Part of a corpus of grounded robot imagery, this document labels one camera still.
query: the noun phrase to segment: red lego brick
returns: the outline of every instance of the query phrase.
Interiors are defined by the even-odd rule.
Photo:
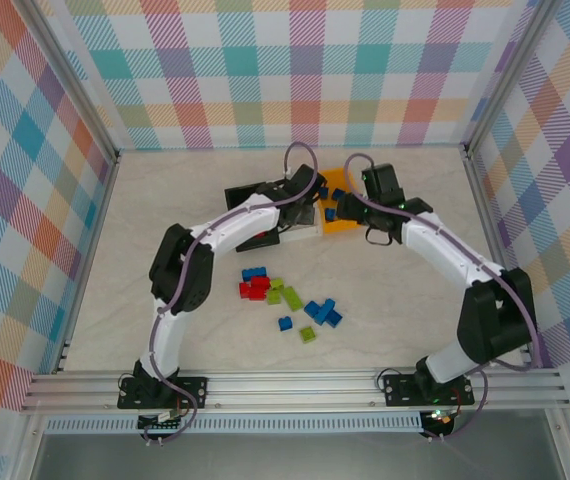
[[[270,288],[269,277],[252,277],[252,288],[262,288],[267,290]]]
[[[249,289],[249,299],[250,300],[265,300],[267,290],[260,287],[250,287]]]
[[[249,298],[249,283],[241,282],[238,284],[238,290],[241,294],[241,298]]]

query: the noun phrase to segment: metal extrusion bar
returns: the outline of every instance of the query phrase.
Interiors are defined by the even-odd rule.
[[[521,74],[527,67],[547,26],[556,15],[562,3],[561,0],[541,0],[536,7],[536,11],[532,15],[525,33],[523,33],[523,37],[516,47],[512,60],[503,72],[503,76],[492,93],[485,107],[485,111],[482,113],[476,125],[476,129],[472,132],[469,141],[469,151],[472,155],[477,151],[481,142],[494,125],[501,108],[505,105],[507,97],[512,92],[516,82],[521,78]]]
[[[58,369],[63,368],[63,365],[60,365],[60,362],[64,361],[62,358],[63,352],[66,350],[66,347],[69,345],[74,334],[74,328],[76,327],[78,314],[81,310],[81,303],[83,302],[85,288],[87,288],[87,282],[89,281],[90,270],[92,268],[92,263],[94,262],[96,249],[98,248],[98,241],[101,236],[101,231],[103,230],[105,217],[107,216],[107,209],[109,208],[109,202],[112,198],[112,192],[114,191],[114,185],[116,183],[116,176],[118,174],[119,167],[120,163],[110,165],[109,172],[107,173],[107,183],[105,184],[103,200],[101,202],[100,209],[98,210],[96,223],[94,224],[94,231],[92,232],[92,238],[89,241],[87,253],[85,254],[84,261],[81,265],[80,276],[76,287],[76,292],[74,293],[74,300],[72,301],[69,317],[67,318],[67,321],[64,325],[65,334],[54,346],[54,351],[56,351],[57,354],[52,357],[52,364],[50,365],[51,371],[57,371]]]
[[[489,252],[492,256],[492,260],[500,265],[508,265],[507,255],[500,241],[500,234],[496,223],[492,219],[489,200],[485,194],[485,190],[482,187],[481,179],[476,169],[476,165],[469,157],[466,149],[460,146],[461,159],[463,160],[463,167],[465,168],[465,174],[467,175],[467,180],[469,181],[470,189],[472,190],[472,196],[474,197],[474,203],[476,203],[476,210],[478,211],[478,216],[481,219],[481,226],[483,227],[483,233],[485,234],[485,239],[487,240],[487,245],[489,246]]]
[[[51,415],[47,419],[47,435],[137,434],[138,415]],[[151,428],[149,433],[171,433],[176,427]],[[266,433],[266,434],[328,434],[328,433],[417,433],[422,432],[419,412],[359,413],[211,413],[200,414],[185,433]]]
[[[386,407],[374,380],[379,370],[326,372],[207,372],[181,375],[209,378],[205,413],[354,413],[421,411],[431,408]],[[487,369],[486,409],[541,409],[569,406],[556,370],[527,373]],[[117,381],[122,372],[62,372],[37,375],[23,404],[25,414],[152,414],[162,410],[118,410]],[[471,377],[474,396],[482,395],[480,376]]]
[[[48,63],[56,72],[65,92],[78,109],[81,117],[87,124],[89,131],[94,135],[97,144],[108,155],[113,163],[118,160],[118,147],[105,128],[92,101],[87,96],[85,89],[80,83],[74,68],[69,63],[67,54],[58,43],[56,36],[34,0],[16,0],[14,6],[25,20],[32,34],[39,40],[39,45]]]

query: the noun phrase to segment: wire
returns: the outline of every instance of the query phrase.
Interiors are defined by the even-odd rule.
[[[176,291],[174,292],[174,296],[171,298],[169,303],[167,303],[167,305],[165,305],[164,307],[160,307],[157,311],[156,319],[154,320],[154,324],[152,325],[152,333],[150,334],[150,337],[149,337],[148,351],[149,351],[150,365],[152,367],[152,370],[154,370],[156,377],[158,377],[158,379],[165,386],[171,388],[172,390],[179,393],[180,395],[187,397],[187,399],[191,402],[192,407],[193,407],[193,412],[192,412],[192,415],[190,416],[189,420],[187,422],[185,422],[185,424],[183,426],[181,426],[176,432],[174,432],[173,434],[166,437],[162,442],[159,439],[158,442],[156,443],[157,445],[162,446],[164,443],[169,443],[169,442],[175,440],[176,438],[178,438],[178,436],[180,436],[181,433],[183,433],[185,430],[187,430],[190,427],[190,425],[194,422],[196,415],[198,414],[198,403],[196,402],[196,399],[194,398],[194,396],[191,393],[189,393],[187,390],[184,390],[184,389],[178,387],[177,385],[174,385],[173,383],[171,383],[167,379],[167,377],[165,377],[165,375],[163,375],[163,373],[158,368],[158,364],[156,363],[155,352],[154,352],[154,342],[156,340],[156,334],[158,332],[158,328],[160,326],[161,320],[163,319],[164,315],[167,312],[169,312],[174,307],[174,305],[176,305],[176,302],[178,302],[178,299],[180,298],[181,294],[183,293],[183,287],[185,286],[185,279],[187,277],[187,270],[188,270],[189,262],[192,258],[192,254],[194,253],[194,250],[196,249],[196,246],[201,242],[201,240],[203,240],[206,236],[211,235],[212,232],[216,228],[218,228],[220,225],[222,225],[223,223],[225,223],[229,219],[234,218],[236,215],[240,215],[241,213],[247,213],[248,211],[259,210],[262,208],[280,207],[282,205],[287,205],[288,203],[296,202],[297,200],[303,198],[307,194],[307,192],[309,192],[310,189],[314,186],[314,184],[316,183],[316,178],[318,177],[318,159],[316,158],[316,154],[314,153],[314,150],[312,150],[312,148],[309,145],[307,145],[306,143],[293,142],[289,147],[287,147],[287,150],[285,150],[285,157],[283,159],[284,171],[287,171],[287,163],[289,160],[289,154],[294,147],[303,147],[305,150],[307,150],[307,152],[310,154],[310,157],[312,158],[312,162],[314,164],[314,173],[312,174],[312,178],[310,179],[310,182],[307,184],[307,186],[303,190],[301,190],[299,193],[297,193],[296,195],[294,195],[293,197],[290,197],[290,198],[278,200],[276,202],[263,203],[260,205],[251,205],[247,208],[236,208],[234,210],[230,210],[225,215],[221,216],[220,218],[218,218],[217,220],[215,220],[214,222],[209,224],[208,228],[205,228],[200,234],[198,234],[196,236],[194,241],[190,244],[189,248],[187,249],[187,252],[185,253],[185,258],[183,260],[183,268],[181,269],[181,274],[178,278],[178,284],[176,285]],[[147,435],[147,431],[148,431],[148,429],[143,430],[143,438],[148,442],[148,445],[149,445],[151,442],[151,439]]]
[[[478,403],[478,408],[474,411],[474,413],[472,413],[472,416],[469,418],[467,423],[465,423],[458,430],[455,430],[454,432],[450,433],[447,436],[447,438],[456,437],[460,435],[461,432],[467,430],[469,426],[476,421],[476,419],[478,418],[478,414],[481,413],[483,407],[487,403],[487,394],[489,393],[489,380],[487,379],[487,374],[484,371],[480,370],[478,373],[481,377],[483,377],[483,396],[481,397],[481,401]]]
[[[134,375],[132,375],[132,374],[129,373],[129,372],[125,372],[125,373],[121,374],[120,377],[118,377],[118,381],[117,381],[116,383],[118,384],[118,389],[119,389],[121,392],[123,391],[123,387],[121,386],[121,382],[123,381],[123,377],[126,376],[126,375],[129,376],[129,377],[134,378]]]
[[[402,375],[401,372],[399,372],[399,371],[396,370],[395,368],[391,368],[391,367],[385,368],[385,369],[381,370],[380,373],[378,374],[378,377],[376,377],[376,388],[378,388],[378,389],[379,389],[381,392],[383,392],[383,393],[385,393],[385,389],[384,389],[384,388],[381,388],[381,377],[383,376],[383,374],[384,374],[385,372],[389,372],[390,370],[391,370],[392,372],[398,373],[399,375]]]
[[[539,340],[538,340],[538,334],[536,332],[536,326],[534,325],[534,321],[532,320],[532,317],[530,316],[529,312],[527,311],[525,304],[520,299],[520,297],[516,294],[516,292],[512,289],[512,287],[510,287],[507,284],[507,282],[505,282],[505,280],[503,280],[500,277],[500,275],[497,275],[487,265],[485,265],[483,260],[478,258],[473,252],[470,252],[460,241],[458,241],[456,239],[456,237],[454,237],[452,234],[450,234],[445,228],[442,228],[442,226],[436,225],[435,223],[431,222],[430,220],[428,220],[424,217],[418,216],[418,215],[414,215],[413,213],[409,213],[409,212],[406,212],[404,210],[400,210],[398,208],[390,208],[390,207],[385,207],[383,205],[379,205],[378,203],[374,203],[371,200],[365,198],[360,193],[358,193],[358,190],[354,187],[354,184],[352,183],[352,179],[350,178],[350,175],[349,175],[349,165],[350,165],[350,163],[352,163],[352,161],[355,158],[358,158],[358,157],[361,157],[361,158],[364,158],[365,160],[367,160],[371,164],[372,168],[376,165],[374,163],[374,160],[372,159],[372,157],[370,157],[369,155],[366,155],[364,153],[353,153],[352,155],[350,155],[347,158],[347,160],[345,161],[345,166],[343,167],[343,174],[345,176],[345,181],[347,182],[347,186],[349,187],[350,191],[354,194],[354,196],[370,208],[374,208],[376,210],[379,210],[379,211],[385,212],[385,213],[391,213],[392,215],[400,215],[402,217],[409,218],[410,220],[415,220],[419,223],[422,223],[426,227],[429,227],[430,229],[432,229],[435,232],[442,235],[450,244],[452,244],[457,250],[459,250],[463,255],[465,255],[474,265],[476,265],[476,267],[479,270],[482,270],[487,275],[489,275],[493,280],[495,280],[496,283],[498,283],[500,285],[500,287],[503,290],[505,290],[505,292],[507,292],[507,294],[510,296],[510,298],[516,304],[518,310],[520,311],[521,315],[525,319],[525,323],[527,324],[527,330],[529,331],[529,335],[530,335],[530,338],[532,341],[532,364],[531,364],[531,366],[522,367],[522,366],[517,366],[517,365],[511,365],[511,364],[508,364],[506,362],[501,363],[501,365],[503,365],[504,367],[507,367],[507,368],[511,368],[513,370],[517,370],[517,371],[526,371],[532,367],[534,367],[534,368],[539,367],[541,365],[541,357],[540,357],[541,348],[540,348],[540,344],[539,344]]]

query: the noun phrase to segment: lego brick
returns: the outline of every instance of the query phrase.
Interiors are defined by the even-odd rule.
[[[284,332],[285,330],[289,330],[293,326],[294,325],[292,323],[291,317],[283,317],[283,318],[278,319],[278,328],[281,329],[281,332]]]
[[[249,284],[241,282],[238,284],[238,290],[241,294],[241,298],[249,298]]]
[[[285,284],[283,283],[283,279],[281,277],[272,278],[269,284],[273,289],[283,288],[285,286]]]
[[[267,303],[269,305],[278,305],[281,303],[281,292],[278,290],[267,291]]]
[[[267,290],[269,288],[269,277],[252,277],[252,288],[262,288]]]
[[[335,188],[334,191],[332,192],[332,200],[337,201],[343,195],[345,195],[345,190],[341,190],[340,188]]]
[[[305,308],[303,310],[305,310],[305,313],[310,317],[314,318],[314,315],[316,315],[320,309],[320,305],[312,300],[307,305],[305,305]]]
[[[267,269],[265,267],[247,268],[241,272],[244,282],[249,282],[252,277],[266,277]]]
[[[301,308],[303,308],[303,302],[301,302],[301,299],[296,294],[294,287],[285,287],[282,290],[282,293],[283,293],[283,298],[287,302],[287,305],[289,305],[289,308],[292,309],[292,312],[295,312],[296,310],[300,310]]]
[[[326,208],[325,209],[325,220],[328,222],[333,222],[336,219],[336,209]]]
[[[301,340],[303,340],[303,343],[309,343],[316,340],[316,333],[314,333],[314,329],[312,327],[301,328],[299,333],[301,334]]]
[[[334,302],[334,300],[331,298],[325,300],[323,306],[319,308],[318,312],[316,312],[316,315],[314,315],[314,321],[319,325],[322,325],[325,322],[325,317],[327,317],[327,314],[334,309],[334,305],[336,305],[336,302]]]
[[[254,301],[265,300],[265,290],[262,288],[250,287],[248,298]]]
[[[342,319],[343,316],[340,313],[338,313],[336,310],[330,310],[327,314],[327,317],[325,317],[325,322],[330,324],[333,328],[336,328]]]

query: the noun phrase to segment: blue lego brick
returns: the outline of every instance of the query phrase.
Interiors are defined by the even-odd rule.
[[[243,275],[243,281],[249,282],[252,277],[266,277],[267,269],[265,267],[248,268],[241,272]]]
[[[325,321],[329,323],[333,328],[336,328],[336,325],[338,325],[342,319],[343,316],[336,310],[330,310],[327,314],[327,317],[325,317]]]
[[[343,195],[345,195],[345,190],[341,190],[340,188],[335,188],[332,192],[332,200],[338,200]]]
[[[336,305],[336,302],[331,298],[325,300],[323,306],[318,310],[318,312],[316,312],[316,315],[314,315],[314,321],[319,325],[322,325],[325,322],[327,314],[334,309],[334,305]]]
[[[291,317],[283,317],[278,319],[278,328],[281,329],[281,332],[289,330],[290,328],[292,328],[292,326],[293,324]]]
[[[326,208],[325,209],[325,220],[328,222],[333,222],[336,218],[336,209],[334,208]]]
[[[305,305],[305,308],[303,310],[305,310],[305,313],[308,314],[310,317],[314,318],[314,316],[318,313],[320,309],[321,306],[312,300],[307,305]]]

